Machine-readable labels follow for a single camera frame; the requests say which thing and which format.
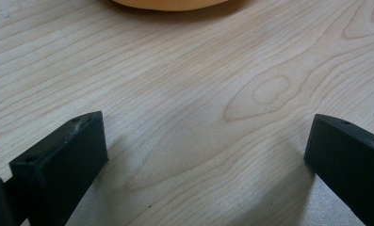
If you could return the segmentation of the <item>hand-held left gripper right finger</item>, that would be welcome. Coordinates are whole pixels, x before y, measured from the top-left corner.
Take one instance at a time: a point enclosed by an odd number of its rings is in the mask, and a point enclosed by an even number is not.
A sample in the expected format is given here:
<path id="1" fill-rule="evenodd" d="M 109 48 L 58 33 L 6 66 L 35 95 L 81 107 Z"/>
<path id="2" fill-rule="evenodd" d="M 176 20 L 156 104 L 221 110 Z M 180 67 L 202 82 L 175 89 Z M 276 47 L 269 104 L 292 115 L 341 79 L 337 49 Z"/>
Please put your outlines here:
<path id="1" fill-rule="evenodd" d="M 305 164 L 366 226 L 374 226 L 374 135 L 335 117 L 314 116 Z"/>

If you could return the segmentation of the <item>orange plush toy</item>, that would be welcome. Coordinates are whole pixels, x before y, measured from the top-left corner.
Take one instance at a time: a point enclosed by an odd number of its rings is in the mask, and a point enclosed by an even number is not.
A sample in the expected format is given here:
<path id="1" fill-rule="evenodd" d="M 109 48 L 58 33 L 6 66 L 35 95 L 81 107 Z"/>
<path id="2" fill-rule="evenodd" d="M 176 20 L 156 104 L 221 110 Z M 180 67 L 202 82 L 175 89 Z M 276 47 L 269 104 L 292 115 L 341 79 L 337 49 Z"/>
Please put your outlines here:
<path id="1" fill-rule="evenodd" d="M 212 7 L 228 0 L 113 0 L 124 6 L 160 11 L 188 11 Z"/>

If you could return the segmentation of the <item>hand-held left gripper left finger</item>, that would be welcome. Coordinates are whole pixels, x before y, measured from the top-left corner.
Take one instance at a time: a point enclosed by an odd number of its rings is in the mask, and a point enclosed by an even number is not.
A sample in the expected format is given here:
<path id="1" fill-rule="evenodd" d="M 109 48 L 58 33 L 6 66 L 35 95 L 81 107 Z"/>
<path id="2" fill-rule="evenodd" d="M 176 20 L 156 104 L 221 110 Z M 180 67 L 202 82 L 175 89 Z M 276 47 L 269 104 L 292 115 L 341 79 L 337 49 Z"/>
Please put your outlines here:
<path id="1" fill-rule="evenodd" d="M 107 161 L 102 113 L 67 121 L 9 162 L 15 220 L 64 226 Z"/>

